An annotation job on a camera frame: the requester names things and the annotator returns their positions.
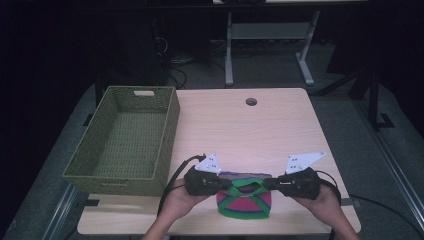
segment green wicker basket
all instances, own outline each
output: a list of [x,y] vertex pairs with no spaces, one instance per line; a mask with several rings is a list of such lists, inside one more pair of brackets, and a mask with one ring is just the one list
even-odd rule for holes
[[109,87],[63,177],[88,193],[161,196],[179,113],[173,87]]

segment table top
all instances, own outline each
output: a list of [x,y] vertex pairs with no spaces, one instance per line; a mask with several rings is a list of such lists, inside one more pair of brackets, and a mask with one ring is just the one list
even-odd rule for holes
[[[169,178],[194,155],[216,153],[223,171],[283,175],[290,154],[327,152],[314,170],[337,181],[342,198],[348,194],[305,90],[300,88],[179,90],[181,106]],[[257,100],[255,106],[246,99]],[[189,164],[181,173],[183,177]],[[81,234],[144,234],[156,218],[158,197],[91,194]],[[361,228],[352,205],[342,207],[356,231]],[[170,235],[299,235],[328,233],[293,199],[272,191],[270,217],[237,220],[218,213],[214,196],[197,205],[169,230]]]

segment gray floor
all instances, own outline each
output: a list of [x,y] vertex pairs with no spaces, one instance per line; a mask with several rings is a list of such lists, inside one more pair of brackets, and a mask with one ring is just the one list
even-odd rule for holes
[[[235,50],[232,88],[299,87],[308,92],[319,90],[339,79],[340,75],[327,74],[326,67],[333,51],[331,44],[312,45],[307,63],[316,81],[306,86],[296,63],[294,53],[302,42],[294,44],[260,42],[250,50]],[[178,69],[187,75],[186,89],[224,88],[224,57],[212,58],[213,63],[191,63]],[[183,75],[172,71],[182,81]],[[361,112],[366,98],[352,101],[347,92],[351,83],[320,97],[311,97],[312,104],[325,133],[338,168],[351,194],[363,196],[394,208],[416,227],[408,202],[391,174],[376,135],[369,128]],[[64,167],[75,149],[85,127],[83,124],[95,109],[93,87],[80,100],[56,145],[52,149],[31,191],[22,204],[5,239],[43,239],[55,210],[68,184],[61,178]],[[424,140],[403,115],[394,96],[384,88],[380,91],[379,111],[387,113],[395,128],[382,129],[378,137],[384,139],[399,166],[411,182],[420,199],[424,197],[421,184],[424,169]],[[52,239],[139,239],[140,236],[83,236],[75,231],[87,194],[75,192],[75,200],[64,208],[64,221],[56,226]],[[358,200],[357,214],[362,224],[362,239],[420,239],[403,219],[392,212],[364,200]],[[199,239],[183,237],[181,239]],[[201,239],[227,239],[202,237]],[[253,236],[248,239],[327,239],[327,236]]]

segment dark background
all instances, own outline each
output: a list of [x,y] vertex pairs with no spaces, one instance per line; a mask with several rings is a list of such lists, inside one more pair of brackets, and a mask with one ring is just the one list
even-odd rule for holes
[[[110,14],[86,7],[67,0],[0,2],[1,235],[89,86],[96,83],[101,92],[109,84],[165,84],[172,56],[158,58],[155,49],[161,46],[154,34],[202,61],[208,60],[208,41],[225,36],[225,28],[217,27],[225,27],[222,12],[168,14],[158,30],[151,25],[154,13]],[[422,1],[385,1],[324,11],[314,40],[338,42],[330,72],[349,74],[362,66],[375,71],[424,136],[423,10]]]

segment wire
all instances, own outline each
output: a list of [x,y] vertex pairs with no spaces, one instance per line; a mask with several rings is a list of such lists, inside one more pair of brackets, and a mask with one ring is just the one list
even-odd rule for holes
[[176,68],[171,68],[170,70],[177,71],[177,72],[181,73],[184,76],[183,83],[179,83],[178,80],[177,80],[177,78],[174,75],[172,75],[171,72],[168,73],[168,77],[171,79],[172,82],[175,83],[175,88],[176,89],[184,88],[185,87],[185,84],[187,83],[187,74],[184,71],[182,71],[180,69],[176,69]]
[[173,64],[177,64],[177,65],[179,65],[179,67],[181,67],[182,65],[186,65],[186,64],[189,64],[189,63],[194,63],[194,62],[196,62],[196,59],[194,59],[194,58],[185,58],[185,59],[178,59],[178,60],[171,60],[171,63],[173,63]]
[[383,207],[383,208],[385,208],[385,209],[387,209],[387,210],[389,210],[389,211],[391,211],[391,212],[393,212],[393,213],[395,213],[396,215],[398,215],[400,218],[402,218],[407,224],[409,224],[414,230],[415,230],[415,232],[417,232],[417,234],[418,234],[418,236],[422,239],[422,240],[424,240],[424,235],[421,233],[421,231],[411,222],[411,221],[409,221],[409,219],[407,219],[404,215],[402,215],[399,211],[397,211],[396,209],[394,209],[394,208],[391,208],[391,207],[389,207],[389,206],[387,206],[387,205],[384,205],[384,204],[382,204],[382,203],[379,203],[379,202],[377,202],[377,201],[374,201],[374,200],[371,200],[371,199],[369,199],[369,198],[365,198],[365,197],[362,197],[362,196],[358,196],[358,195],[356,195],[356,194],[350,194],[349,193],[349,196],[351,196],[351,197],[353,197],[353,198],[357,198],[357,199],[361,199],[361,200],[364,200],[364,201],[367,201],[367,202],[370,202],[370,203],[373,203],[373,204],[375,204],[375,205],[377,205],[377,206],[380,206],[380,207]]
[[219,65],[217,62],[211,60],[210,63],[216,65],[217,67],[219,67],[219,69],[221,69],[225,73],[225,69],[221,65]]
[[[254,53],[249,54],[249,48],[253,49]],[[253,58],[260,55],[256,44],[247,44],[247,43],[238,43],[234,45],[234,53],[233,56],[235,58]]]
[[184,187],[184,186],[185,186],[185,184],[182,184],[182,185],[180,185],[180,186],[173,187],[173,188],[171,189],[171,191],[172,191],[172,190],[174,190],[174,189],[180,188],[180,187]]
[[117,57],[116,55],[114,55],[109,49],[107,49],[105,46],[103,46],[103,44],[94,36],[94,32],[91,31],[92,34],[92,38],[93,40],[96,42],[97,46],[99,46],[101,49],[103,49],[107,54],[109,54],[111,57],[113,57],[118,63],[122,64],[122,66],[126,67],[128,70],[130,70],[136,77],[138,77],[139,79],[143,79],[140,74],[133,69],[131,66],[129,66],[128,64],[126,64],[122,59],[120,59],[119,57]]
[[165,53],[168,50],[168,41],[163,37],[156,37],[156,39],[162,40],[165,42],[165,49],[162,50],[162,53]]
[[328,173],[326,173],[326,172],[323,172],[323,171],[315,171],[315,172],[319,172],[319,173],[323,173],[323,174],[325,174],[325,175],[327,175],[328,177],[330,177],[331,178],[331,180],[333,180],[333,182],[334,182],[334,185],[336,186],[336,188],[339,188],[338,186],[337,186],[337,182],[336,182],[336,180],[330,175],[330,174],[328,174]]
[[77,227],[74,227],[69,233],[68,235],[66,235],[66,237],[64,238],[64,240],[68,240],[69,238],[72,237],[72,235],[74,235],[74,233],[77,231]]
[[211,41],[213,44],[218,43],[220,44],[218,47],[214,48],[211,50],[211,55],[215,55],[217,53],[222,52],[223,50],[225,50],[226,46],[227,46],[227,42],[224,40],[216,40],[216,41]]
[[157,216],[159,216],[160,212],[162,211],[163,203],[165,202],[165,199],[168,196],[169,192],[171,192],[173,190],[175,180],[177,180],[178,176],[184,170],[184,168],[187,166],[187,164],[194,159],[197,159],[200,162],[205,158],[206,158],[206,156],[196,155],[196,156],[193,156],[193,157],[185,160],[183,163],[181,163],[181,165],[178,167],[177,171],[175,171],[174,175],[172,175],[171,179],[169,180],[168,184],[166,185],[165,190],[163,191],[162,197],[160,198],[160,201],[159,201]]

